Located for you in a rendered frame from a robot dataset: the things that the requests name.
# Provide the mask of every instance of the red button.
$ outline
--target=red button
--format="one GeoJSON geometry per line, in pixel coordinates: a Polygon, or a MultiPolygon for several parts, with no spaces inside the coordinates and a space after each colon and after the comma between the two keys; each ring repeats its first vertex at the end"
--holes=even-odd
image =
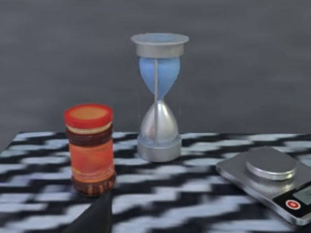
{"type": "Polygon", "coordinates": [[[298,210],[300,209],[300,204],[295,201],[295,200],[288,200],[286,201],[286,205],[288,208],[292,209],[292,210],[298,210]]]}

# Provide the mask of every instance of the black and white striped surface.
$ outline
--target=black and white striped surface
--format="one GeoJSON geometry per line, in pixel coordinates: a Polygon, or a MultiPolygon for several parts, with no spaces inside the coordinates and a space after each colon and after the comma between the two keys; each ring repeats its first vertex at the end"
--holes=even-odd
{"type": "MultiPolygon", "coordinates": [[[[182,156],[153,164],[136,155],[135,133],[114,133],[117,184],[112,233],[290,233],[294,229],[224,181],[215,164],[260,146],[311,166],[308,134],[183,134],[182,156]]],[[[94,199],[70,185],[63,133],[20,133],[0,155],[0,233],[59,233],[94,199]]]]}

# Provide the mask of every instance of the kitchen scale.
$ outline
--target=kitchen scale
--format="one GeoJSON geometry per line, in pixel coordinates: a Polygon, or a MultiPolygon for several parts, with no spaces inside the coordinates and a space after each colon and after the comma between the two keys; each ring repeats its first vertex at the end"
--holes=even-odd
{"type": "Polygon", "coordinates": [[[291,224],[311,222],[311,167],[263,147],[223,160],[216,169],[291,224]]]}

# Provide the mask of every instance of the jar label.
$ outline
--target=jar label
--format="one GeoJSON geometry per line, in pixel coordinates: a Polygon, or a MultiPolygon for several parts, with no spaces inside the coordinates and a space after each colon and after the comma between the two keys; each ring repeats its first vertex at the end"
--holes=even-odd
{"type": "Polygon", "coordinates": [[[75,180],[96,183],[114,174],[112,139],[95,147],[80,147],[69,143],[71,170],[75,180]]]}

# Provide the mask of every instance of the jar lid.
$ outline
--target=jar lid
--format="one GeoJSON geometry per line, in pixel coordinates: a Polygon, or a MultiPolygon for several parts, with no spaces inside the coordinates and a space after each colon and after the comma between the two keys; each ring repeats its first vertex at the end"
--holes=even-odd
{"type": "Polygon", "coordinates": [[[69,108],[64,113],[65,124],[76,129],[94,129],[109,124],[112,108],[103,104],[87,103],[69,108]]]}

